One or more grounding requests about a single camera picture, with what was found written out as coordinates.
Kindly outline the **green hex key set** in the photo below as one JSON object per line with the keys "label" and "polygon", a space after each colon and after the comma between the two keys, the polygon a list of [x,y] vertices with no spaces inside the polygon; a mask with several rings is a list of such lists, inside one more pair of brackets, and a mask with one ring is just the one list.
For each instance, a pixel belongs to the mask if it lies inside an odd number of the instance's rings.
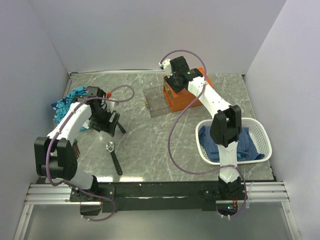
{"label": "green hex key set", "polygon": [[80,157],[80,150],[79,150],[79,147],[78,147],[78,143],[74,142],[73,145],[72,145],[72,148],[74,150],[76,158],[78,159]]}

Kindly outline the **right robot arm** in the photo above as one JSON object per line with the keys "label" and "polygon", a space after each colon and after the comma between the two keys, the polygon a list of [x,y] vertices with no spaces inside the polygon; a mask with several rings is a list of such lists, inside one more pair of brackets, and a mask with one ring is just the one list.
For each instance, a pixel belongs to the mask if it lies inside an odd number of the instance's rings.
{"label": "right robot arm", "polygon": [[219,195],[231,199],[241,187],[237,167],[237,146],[242,131],[242,111],[238,105],[224,100],[207,80],[206,68],[190,69],[183,56],[172,60],[161,60],[159,67],[164,70],[164,80],[176,93],[183,90],[195,96],[212,117],[210,137],[217,145],[219,154]]}

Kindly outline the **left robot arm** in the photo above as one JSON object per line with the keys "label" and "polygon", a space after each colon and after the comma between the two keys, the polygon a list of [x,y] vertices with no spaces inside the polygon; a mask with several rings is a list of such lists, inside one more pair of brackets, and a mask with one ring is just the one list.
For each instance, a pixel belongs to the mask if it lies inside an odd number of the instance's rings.
{"label": "left robot arm", "polygon": [[52,104],[56,111],[56,127],[34,142],[35,168],[52,186],[67,184],[88,201],[103,198],[96,176],[80,169],[76,137],[85,128],[114,136],[120,127],[120,114],[115,106],[120,100],[99,87],[83,86],[63,100]]}

